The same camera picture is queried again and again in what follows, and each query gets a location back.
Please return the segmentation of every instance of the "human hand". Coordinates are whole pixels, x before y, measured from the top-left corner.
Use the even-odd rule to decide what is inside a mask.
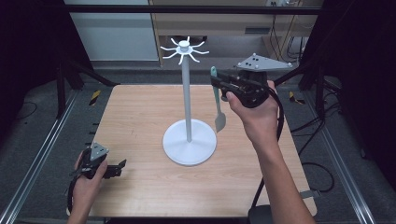
[[[268,80],[268,86],[275,89],[273,81]],[[227,99],[231,110],[242,120],[247,137],[256,149],[263,148],[274,141],[277,142],[278,104],[271,95],[261,105],[254,108],[244,107],[230,91],[227,92]]]
[[[75,169],[78,168],[80,158],[81,154],[76,161]],[[93,202],[99,193],[100,184],[106,169],[107,161],[104,160],[97,168],[96,174],[92,179],[89,179],[84,175],[78,178],[73,190],[73,211],[77,209],[91,210]]]

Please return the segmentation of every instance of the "white utensil stand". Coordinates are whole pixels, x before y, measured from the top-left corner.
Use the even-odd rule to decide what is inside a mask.
[[[176,43],[173,38],[171,40],[177,48],[161,48],[176,51],[169,57],[163,57],[164,59],[172,58],[177,54],[180,55],[178,64],[181,64],[182,68],[185,119],[177,121],[166,130],[163,135],[163,149],[172,161],[180,165],[193,166],[209,159],[215,152],[217,144],[213,129],[206,123],[191,118],[189,56],[195,62],[199,62],[191,54],[193,52],[207,54],[208,51],[194,50],[205,42],[197,46],[190,46],[190,37],[179,43]]]

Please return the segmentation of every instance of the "gray floor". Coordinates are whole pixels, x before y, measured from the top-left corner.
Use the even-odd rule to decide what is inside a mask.
[[[210,36],[203,48],[199,50],[209,50],[210,54],[205,57],[196,56],[201,63],[191,62],[191,83],[197,84],[209,83],[208,69],[213,65],[219,69],[234,70],[234,65],[253,52],[267,56],[262,39],[254,36],[245,38]],[[133,63],[134,70],[130,67],[102,67],[97,72],[120,83],[181,83],[181,72],[179,66],[175,65],[176,63],[178,59],[165,61],[163,67],[157,63]],[[273,72],[269,74],[269,78],[274,79],[284,73]],[[112,90],[89,77],[83,76],[83,78],[86,84],[82,91],[67,91],[68,95],[77,93],[77,100],[21,207],[18,215],[20,223],[56,223],[57,220],[62,222],[67,219],[64,190],[70,181],[68,174],[78,153],[92,141]],[[299,77],[295,77],[277,87],[291,129],[301,126],[315,116],[309,104],[300,105],[289,100],[290,91],[294,92],[297,99],[305,99],[307,102],[309,102],[308,98],[313,96],[312,91],[298,90],[296,85],[298,80]],[[101,91],[97,103],[89,105],[93,92],[97,90]],[[31,90],[26,95],[25,102],[29,103],[24,105],[20,113],[21,117],[35,111],[35,105],[31,103],[36,104],[36,111],[25,119],[14,121],[8,138],[0,148],[1,211],[4,211],[11,201],[55,122],[57,112],[55,82]],[[331,95],[327,98],[327,102],[326,106],[330,106],[336,103],[337,99]],[[309,138],[304,133],[310,134],[315,128],[312,126],[295,134],[293,139],[297,149],[300,149]],[[361,158],[359,144],[350,131],[345,116],[337,113],[336,109],[330,111],[326,118],[326,128],[356,181],[375,222],[396,223],[396,194],[375,163]],[[361,223],[353,203],[348,198],[345,186],[334,168],[321,133],[308,144],[301,160],[321,164],[334,175],[334,188],[315,199],[318,207],[316,221],[319,223]],[[322,169],[306,165],[304,170],[312,188],[326,189],[331,185],[329,175]],[[159,220],[154,219],[149,222],[159,223]],[[148,221],[136,219],[135,223],[148,223]]]

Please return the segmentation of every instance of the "wooden table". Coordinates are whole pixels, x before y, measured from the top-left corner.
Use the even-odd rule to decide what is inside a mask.
[[[93,217],[246,217],[262,178],[242,122],[221,102],[227,125],[217,133],[209,160],[192,167],[171,161],[163,134],[184,119],[181,85],[119,85],[108,100],[94,141],[110,152],[108,164],[126,159],[120,177],[103,181]],[[191,116],[215,130],[212,86],[191,85]],[[280,147],[299,191],[309,190],[287,122]],[[304,199],[312,215],[312,198]],[[260,204],[268,204],[263,190]]]

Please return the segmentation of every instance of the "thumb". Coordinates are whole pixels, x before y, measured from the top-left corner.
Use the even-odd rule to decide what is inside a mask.
[[[231,91],[227,91],[226,96],[231,110],[239,116],[240,110],[243,108],[241,101],[239,101],[238,97],[236,97]]]
[[[96,174],[93,177],[93,179],[95,179],[95,181],[99,181],[103,178],[103,175],[105,174],[107,170],[107,161],[102,161],[102,163],[100,163],[99,167],[96,170]]]

